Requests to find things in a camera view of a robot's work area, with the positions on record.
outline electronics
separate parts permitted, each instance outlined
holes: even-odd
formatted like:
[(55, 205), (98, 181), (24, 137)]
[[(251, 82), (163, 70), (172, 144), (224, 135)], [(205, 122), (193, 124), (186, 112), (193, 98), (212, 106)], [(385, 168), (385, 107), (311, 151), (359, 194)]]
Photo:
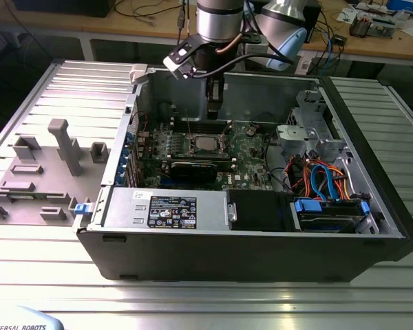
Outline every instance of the electronics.
[(347, 42), (347, 38), (344, 36), (340, 36), (339, 34), (336, 34), (332, 37), (332, 44), (333, 45), (338, 45), (340, 47), (344, 47), (344, 45)]
[(321, 5), (318, 0), (308, 0), (303, 9), (303, 15), (306, 20), (304, 28), (308, 32), (306, 35), (305, 43), (309, 43), (312, 38), (312, 33), (318, 21), (319, 13), (321, 12)]
[(367, 32), (372, 25), (372, 18), (371, 17), (362, 17), (359, 18), (356, 16), (350, 24), (349, 27), (349, 34), (351, 36), (356, 36), (358, 38), (364, 38), (367, 35)]
[(413, 12), (413, 0), (388, 0), (386, 6), (389, 10), (409, 10)]
[[(130, 102), (148, 111), (146, 129), (117, 141), (142, 176), (114, 186), (107, 164), (98, 212), (74, 224), (105, 278), (350, 281), (413, 250), (410, 215), (331, 80), (226, 74), (223, 111), (208, 120), (201, 83), (140, 71)], [(260, 113), (279, 122), (254, 122)]]
[[(204, 81), (170, 84), (162, 68), (117, 65), (124, 89), (83, 91), (94, 83), (83, 82), (89, 70), (113, 66), (55, 63), (23, 103), (15, 130), (0, 139), (0, 159), (17, 155), (7, 168), (0, 161), (0, 225), (72, 225), (113, 280), (351, 281), (413, 251), (413, 201), (397, 191), (413, 177), (393, 175), (391, 160), (413, 146), (375, 140), (395, 120), (413, 131), (394, 91), (376, 81), (233, 72), (220, 117), (208, 120)], [(40, 124), (43, 135), (21, 135), (34, 104), (61, 91), (52, 81), (65, 68), (83, 71), (70, 82), (71, 102), (99, 109), (89, 137), (72, 138), (66, 121), (80, 114), (66, 111), (70, 103)], [(367, 103), (349, 109), (346, 86), (401, 116), (361, 115)], [(116, 129), (102, 130), (113, 111)]]
[(358, 13), (349, 27), (351, 36), (364, 38), (368, 36), (390, 37), (394, 34), (396, 26), (394, 22), (385, 17), (373, 17), (367, 13)]
[(31, 12), (60, 12), (91, 17), (106, 17), (115, 0), (13, 0), (17, 10)]

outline wooden desk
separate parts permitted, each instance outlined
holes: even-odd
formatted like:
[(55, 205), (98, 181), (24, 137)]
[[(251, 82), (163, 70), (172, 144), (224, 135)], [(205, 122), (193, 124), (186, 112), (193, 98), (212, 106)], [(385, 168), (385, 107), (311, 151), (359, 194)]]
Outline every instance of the wooden desk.
[[(134, 6), (139, 6), (143, 0), (133, 0)], [(355, 38), (349, 36), (349, 25), (338, 22), (337, 12), (346, 8), (344, 0), (321, 0), (328, 24), (332, 26), (336, 34), (348, 37), (342, 59), (351, 61), (366, 61), (388, 64), (413, 65), (413, 36), (396, 31), (393, 39), (367, 37)], [(100, 19), (86, 16), (48, 14), (41, 12), (17, 12), (12, 0), (7, 0), (21, 22), (35, 34), (47, 34), (57, 36), (69, 36), (78, 38), (83, 48), (85, 60), (94, 61), (92, 39), (129, 41), (137, 43), (161, 43), (167, 45), (176, 44), (178, 9), (169, 10), (155, 16), (154, 25), (143, 23), (131, 17), (119, 15), (113, 10), (107, 17)], [(142, 12), (155, 12), (178, 5), (178, 0), (166, 0), (161, 5), (146, 8)], [(124, 1), (118, 9), (121, 12), (131, 14), (129, 0)], [(191, 6), (190, 31), (195, 32), (195, 6)], [(0, 28), (6, 32), (22, 33), (24, 30), (18, 25), (4, 7), (0, 0)], [(321, 39), (320, 33), (315, 32), (312, 41), (305, 44), (300, 52), (302, 56), (297, 73), (304, 74), (304, 68), (308, 66), (312, 58), (321, 56), (326, 44)]]

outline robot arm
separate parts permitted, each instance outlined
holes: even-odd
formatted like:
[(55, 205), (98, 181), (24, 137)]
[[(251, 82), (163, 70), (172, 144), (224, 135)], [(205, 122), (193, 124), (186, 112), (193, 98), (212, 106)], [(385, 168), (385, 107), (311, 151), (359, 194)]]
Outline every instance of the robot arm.
[[(245, 24), (244, 4), (256, 31)], [(223, 102), (225, 71), (246, 58), (256, 58), (257, 62), (278, 70), (293, 63), (289, 57), (297, 55), (306, 38), (306, 30), (301, 27), (305, 4), (306, 0), (272, 0), (255, 17), (249, 0), (198, 0), (198, 34), (177, 45), (164, 64), (176, 78), (206, 78), (207, 118), (217, 119)], [(261, 35), (267, 38), (266, 47), (261, 45)], [(250, 54), (237, 56), (240, 43), (246, 45)], [(198, 70), (206, 73), (197, 74)]]

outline warning label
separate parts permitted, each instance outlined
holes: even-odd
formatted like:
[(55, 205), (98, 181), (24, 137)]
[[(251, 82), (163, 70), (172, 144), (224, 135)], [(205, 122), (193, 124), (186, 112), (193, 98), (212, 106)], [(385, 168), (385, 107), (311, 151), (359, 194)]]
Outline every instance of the warning label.
[(195, 197), (153, 196), (147, 225), (150, 228), (196, 229), (197, 207)]

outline metal slotted surface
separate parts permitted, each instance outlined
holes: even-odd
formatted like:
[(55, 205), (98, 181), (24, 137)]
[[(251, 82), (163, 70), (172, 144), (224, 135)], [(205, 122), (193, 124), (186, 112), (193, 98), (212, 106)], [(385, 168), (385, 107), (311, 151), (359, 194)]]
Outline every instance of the metal slotted surface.
[(0, 180), (15, 152), (20, 135), (34, 136), (41, 146), (57, 146), (47, 131), (52, 118), (66, 119), (67, 132), (78, 144), (89, 148), (95, 140), (112, 148), (125, 101), (131, 94), (131, 65), (67, 60), (51, 65), (17, 111), (14, 127), (0, 146)]

